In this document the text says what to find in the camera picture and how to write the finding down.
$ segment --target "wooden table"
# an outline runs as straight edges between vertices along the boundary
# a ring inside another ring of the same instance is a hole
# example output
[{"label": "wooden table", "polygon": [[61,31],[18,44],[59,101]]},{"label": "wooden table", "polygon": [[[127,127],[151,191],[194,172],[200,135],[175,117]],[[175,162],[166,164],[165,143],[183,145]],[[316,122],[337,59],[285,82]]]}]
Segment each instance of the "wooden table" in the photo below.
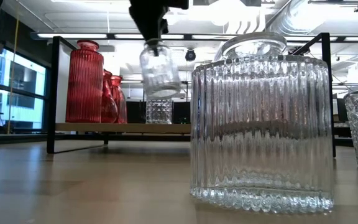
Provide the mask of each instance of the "wooden table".
[{"label": "wooden table", "polygon": [[[57,141],[57,147],[91,143]],[[274,215],[194,202],[188,193],[188,142],[119,141],[54,155],[46,155],[45,147],[0,146],[1,224],[358,224],[353,148],[337,149],[332,213]]]}]

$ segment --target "red glass vase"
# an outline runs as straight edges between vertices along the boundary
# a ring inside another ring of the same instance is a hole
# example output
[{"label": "red glass vase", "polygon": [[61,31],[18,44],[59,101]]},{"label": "red glass vase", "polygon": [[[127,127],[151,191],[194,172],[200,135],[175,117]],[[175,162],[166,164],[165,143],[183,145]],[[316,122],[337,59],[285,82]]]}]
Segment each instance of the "red glass vase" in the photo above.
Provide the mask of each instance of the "red glass vase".
[{"label": "red glass vase", "polygon": [[66,122],[100,123],[103,94],[103,56],[99,44],[79,40],[70,55]]},{"label": "red glass vase", "polygon": [[116,120],[117,124],[126,124],[127,123],[127,102],[125,100],[125,95],[121,90],[122,78],[117,75],[113,75],[110,79],[111,93],[114,101],[116,102],[118,109],[118,119]]},{"label": "red glass vase", "polygon": [[117,105],[111,94],[111,88],[110,88],[111,76],[112,76],[111,72],[104,70],[102,109],[101,109],[102,123],[114,123],[118,117]]}]

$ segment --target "glass jar lid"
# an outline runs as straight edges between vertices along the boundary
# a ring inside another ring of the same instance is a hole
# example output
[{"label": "glass jar lid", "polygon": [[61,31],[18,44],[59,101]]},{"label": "glass jar lid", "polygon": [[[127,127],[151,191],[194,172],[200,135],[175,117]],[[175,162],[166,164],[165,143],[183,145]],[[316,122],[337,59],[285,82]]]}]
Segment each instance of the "glass jar lid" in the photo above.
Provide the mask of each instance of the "glass jar lid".
[{"label": "glass jar lid", "polygon": [[280,55],[287,47],[287,40],[272,32],[254,32],[239,35],[222,45],[224,58],[246,55]]}]

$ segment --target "ceiling duct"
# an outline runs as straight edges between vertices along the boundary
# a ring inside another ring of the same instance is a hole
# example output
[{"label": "ceiling duct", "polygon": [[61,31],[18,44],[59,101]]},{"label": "ceiling duct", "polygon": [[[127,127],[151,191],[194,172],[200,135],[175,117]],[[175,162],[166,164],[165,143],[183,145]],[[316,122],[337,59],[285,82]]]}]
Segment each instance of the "ceiling duct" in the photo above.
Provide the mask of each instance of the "ceiling duct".
[{"label": "ceiling duct", "polygon": [[320,26],[326,20],[326,16],[318,12],[321,8],[319,5],[308,4],[308,1],[292,0],[267,27],[267,31],[286,35],[306,35]]},{"label": "ceiling duct", "polygon": [[289,0],[266,30],[285,35],[306,35],[325,22],[329,16],[335,15],[341,6],[358,6],[358,1]]}]

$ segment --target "wall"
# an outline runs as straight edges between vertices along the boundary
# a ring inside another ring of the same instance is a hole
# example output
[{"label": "wall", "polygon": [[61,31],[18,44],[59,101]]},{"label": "wall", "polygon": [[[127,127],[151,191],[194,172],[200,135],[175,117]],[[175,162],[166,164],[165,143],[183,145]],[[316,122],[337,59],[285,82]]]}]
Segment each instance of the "wall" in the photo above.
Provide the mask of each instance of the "wall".
[{"label": "wall", "polygon": [[[30,33],[33,32],[22,22],[19,22],[17,34],[17,52],[29,60],[37,62],[45,67],[51,65],[52,46],[47,45],[46,40],[33,40]],[[6,48],[13,49],[16,32],[16,18],[5,11],[0,11],[0,43]]]}]

